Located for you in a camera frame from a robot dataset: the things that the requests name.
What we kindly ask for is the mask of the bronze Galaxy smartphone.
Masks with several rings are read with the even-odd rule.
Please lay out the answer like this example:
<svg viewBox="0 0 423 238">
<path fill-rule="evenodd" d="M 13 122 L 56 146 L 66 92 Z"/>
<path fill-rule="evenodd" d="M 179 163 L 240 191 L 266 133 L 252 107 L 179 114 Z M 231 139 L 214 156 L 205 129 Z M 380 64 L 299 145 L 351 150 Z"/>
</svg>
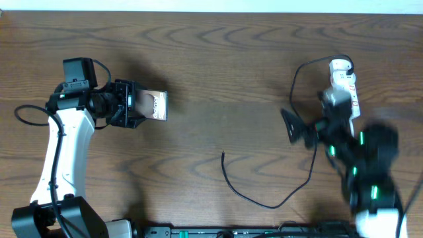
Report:
<svg viewBox="0 0 423 238">
<path fill-rule="evenodd" d="M 135 108 L 147 119 L 167 121 L 168 93 L 147 89 L 139 90 Z"/>
</svg>

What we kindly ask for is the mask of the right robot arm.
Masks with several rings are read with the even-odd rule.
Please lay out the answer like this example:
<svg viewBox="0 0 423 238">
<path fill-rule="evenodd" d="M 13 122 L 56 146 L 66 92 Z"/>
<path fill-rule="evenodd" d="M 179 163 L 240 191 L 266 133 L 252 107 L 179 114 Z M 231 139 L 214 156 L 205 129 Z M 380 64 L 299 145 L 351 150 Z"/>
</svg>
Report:
<svg viewBox="0 0 423 238">
<path fill-rule="evenodd" d="M 399 154 L 397 130 L 372 123 L 355 137 L 347 127 L 353 113 L 350 99 L 323 100 L 322 106 L 322 117 L 310 124 L 281 111 L 290 142 L 304 139 L 306 147 L 321 143 L 328 157 L 344 165 L 342 193 L 362 237 L 408 237 L 407 218 L 391 176 L 391 165 Z"/>
</svg>

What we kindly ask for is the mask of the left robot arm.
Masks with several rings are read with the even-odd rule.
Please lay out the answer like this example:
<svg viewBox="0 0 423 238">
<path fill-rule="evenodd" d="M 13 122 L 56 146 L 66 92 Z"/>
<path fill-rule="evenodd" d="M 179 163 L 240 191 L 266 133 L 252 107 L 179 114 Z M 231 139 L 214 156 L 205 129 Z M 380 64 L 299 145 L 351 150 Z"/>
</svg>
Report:
<svg viewBox="0 0 423 238">
<path fill-rule="evenodd" d="M 60 84 L 41 112 L 47 114 L 49 143 L 42 175 L 29 205 L 13 210 L 17 237 L 143 237 L 129 218 L 104 221 L 85 198 L 87 154 L 104 118 L 111 126 L 136 128 L 132 116 L 142 86 L 117 79 L 96 89 L 88 80 Z"/>
</svg>

